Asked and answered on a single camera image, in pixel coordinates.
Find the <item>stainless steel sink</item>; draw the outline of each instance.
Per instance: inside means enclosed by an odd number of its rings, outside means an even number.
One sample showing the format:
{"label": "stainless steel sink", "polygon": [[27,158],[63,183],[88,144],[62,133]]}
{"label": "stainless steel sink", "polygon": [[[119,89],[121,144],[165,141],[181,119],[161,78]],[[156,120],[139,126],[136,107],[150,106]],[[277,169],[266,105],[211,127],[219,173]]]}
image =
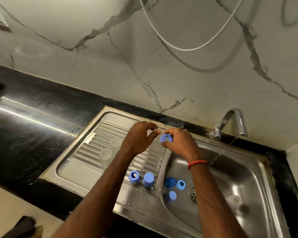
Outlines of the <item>stainless steel sink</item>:
{"label": "stainless steel sink", "polygon": [[[85,196],[103,173],[98,154],[113,137],[124,138],[130,127],[144,118],[105,107],[84,132],[60,155],[41,178]],[[156,123],[160,129],[169,128]],[[193,134],[224,197],[250,238],[290,238],[281,204],[265,156],[237,149]],[[168,237],[201,237],[191,174],[184,158],[159,145],[159,137],[134,159],[133,169],[153,172],[155,185],[145,189],[132,185],[127,176],[114,212]],[[171,188],[177,194],[172,203],[164,201],[164,180],[184,180],[186,188]]]}

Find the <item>floor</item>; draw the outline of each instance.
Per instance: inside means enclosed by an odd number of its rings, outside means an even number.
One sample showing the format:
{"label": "floor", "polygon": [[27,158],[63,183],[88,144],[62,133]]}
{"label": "floor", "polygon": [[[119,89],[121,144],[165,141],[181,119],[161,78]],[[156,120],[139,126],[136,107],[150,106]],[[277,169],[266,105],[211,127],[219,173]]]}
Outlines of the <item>floor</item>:
{"label": "floor", "polygon": [[35,218],[36,226],[43,225],[43,238],[51,237],[63,223],[55,216],[0,188],[0,237],[8,232],[23,215]]}

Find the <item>red bracelet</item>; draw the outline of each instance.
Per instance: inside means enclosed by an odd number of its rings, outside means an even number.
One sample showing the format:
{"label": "red bracelet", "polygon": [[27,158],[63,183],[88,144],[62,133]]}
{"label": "red bracelet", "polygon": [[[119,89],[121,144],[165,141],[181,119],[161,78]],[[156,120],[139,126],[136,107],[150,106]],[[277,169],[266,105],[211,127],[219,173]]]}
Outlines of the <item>red bracelet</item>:
{"label": "red bracelet", "polygon": [[208,162],[206,160],[196,160],[196,161],[192,161],[188,164],[188,169],[190,170],[190,167],[194,164],[208,164]]}

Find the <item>person's left arm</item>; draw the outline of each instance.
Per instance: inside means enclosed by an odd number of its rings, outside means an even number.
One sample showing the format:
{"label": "person's left arm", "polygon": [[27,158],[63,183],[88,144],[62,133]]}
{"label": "person's left arm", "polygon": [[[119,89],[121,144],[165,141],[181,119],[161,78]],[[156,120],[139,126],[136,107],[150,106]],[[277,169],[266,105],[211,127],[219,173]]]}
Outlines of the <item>person's left arm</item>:
{"label": "person's left arm", "polygon": [[103,237],[128,166],[160,134],[157,128],[150,122],[131,127],[109,167],[52,238]]}

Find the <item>blue plastic cap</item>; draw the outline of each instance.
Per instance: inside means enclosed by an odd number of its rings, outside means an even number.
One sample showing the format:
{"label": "blue plastic cap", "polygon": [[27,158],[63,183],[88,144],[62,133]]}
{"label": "blue plastic cap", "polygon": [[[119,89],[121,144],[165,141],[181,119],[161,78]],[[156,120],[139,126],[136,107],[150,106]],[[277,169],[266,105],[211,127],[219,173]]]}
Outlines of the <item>blue plastic cap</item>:
{"label": "blue plastic cap", "polygon": [[166,178],[166,180],[165,180],[165,187],[172,188],[173,186],[175,186],[175,183],[176,182],[177,181],[173,177]]}
{"label": "blue plastic cap", "polygon": [[145,174],[142,184],[146,188],[150,188],[154,184],[154,176],[152,173],[148,172]]}
{"label": "blue plastic cap", "polygon": [[178,180],[177,188],[183,190],[186,187],[186,183],[183,180]]}
{"label": "blue plastic cap", "polygon": [[171,203],[177,198],[177,194],[174,191],[170,191],[168,194],[164,195],[166,202]]}
{"label": "blue plastic cap", "polygon": [[173,142],[173,138],[170,134],[164,134],[163,136],[160,137],[160,143],[161,142]]}
{"label": "blue plastic cap", "polygon": [[130,181],[130,183],[136,183],[139,181],[140,179],[140,175],[139,172],[136,170],[133,170],[129,173],[128,179]]}

